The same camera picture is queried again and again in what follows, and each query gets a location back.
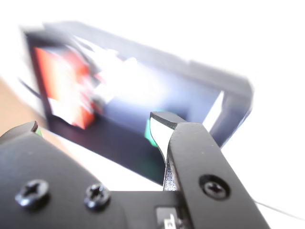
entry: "white surface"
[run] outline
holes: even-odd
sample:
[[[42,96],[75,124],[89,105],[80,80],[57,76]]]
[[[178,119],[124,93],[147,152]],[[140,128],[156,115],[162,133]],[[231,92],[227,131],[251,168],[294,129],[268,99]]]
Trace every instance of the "white surface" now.
[[[54,0],[45,8],[37,0],[12,0],[2,8],[10,13],[0,19],[0,74],[19,94],[16,77],[33,83],[31,74],[20,67],[25,49],[17,25],[78,19],[245,75],[256,89],[254,109],[223,153],[253,198],[304,218],[304,4],[302,0]],[[39,108],[37,99],[27,101]],[[290,225],[290,220],[285,223],[281,215],[270,220],[274,229],[304,228]]]
[[[289,217],[261,205],[257,205],[268,225],[272,229],[304,229],[305,221]]]
[[[173,134],[173,130],[159,123],[153,118],[150,118],[150,130],[155,143],[158,145],[161,153],[163,154],[163,158],[166,160],[167,148]]]
[[[220,92],[212,108],[210,109],[208,115],[205,117],[203,121],[203,126],[209,132],[211,131],[213,125],[215,124],[221,113],[223,100],[224,100],[224,92]]]

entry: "wire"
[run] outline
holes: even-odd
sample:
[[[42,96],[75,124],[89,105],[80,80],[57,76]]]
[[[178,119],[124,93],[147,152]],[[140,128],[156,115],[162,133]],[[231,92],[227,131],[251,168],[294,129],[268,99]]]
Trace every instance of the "wire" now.
[[[37,93],[36,91],[34,91],[34,89],[32,89],[30,86],[28,86],[22,79],[18,78],[19,82],[25,86],[26,89],[28,89],[34,96],[36,96],[37,98],[41,99],[41,96],[39,93]]]
[[[282,213],[282,214],[284,214],[284,215],[287,215],[287,216],[289,216],[289,217],[292,217],[292,218],[295,218],[295,219],[299,219],[299,220],[305,221],[305,218],[298,217],[298,216],[294,216],[294,215],[292,215],[292,214],[290,214],[290,213],[288,213],[288,212],[285,212],[285,211],[279,210],[279,209],[277,209],[277,208],[274,208],[274,207],[272,207],[272,206],[269,206],[269,205],[267,205],[267,204],[258,202],[258,201],[254,200],[254,199],[253,199],[253,201],[254,201],[254,203],[256,203],[256,204],[262,205],[262,206],[264,206],[264,207],[266,207],[266,208],[269,208],[269,209],[271,209],[271,210],[273,210],[273,211],[277,211],[277,212]]]

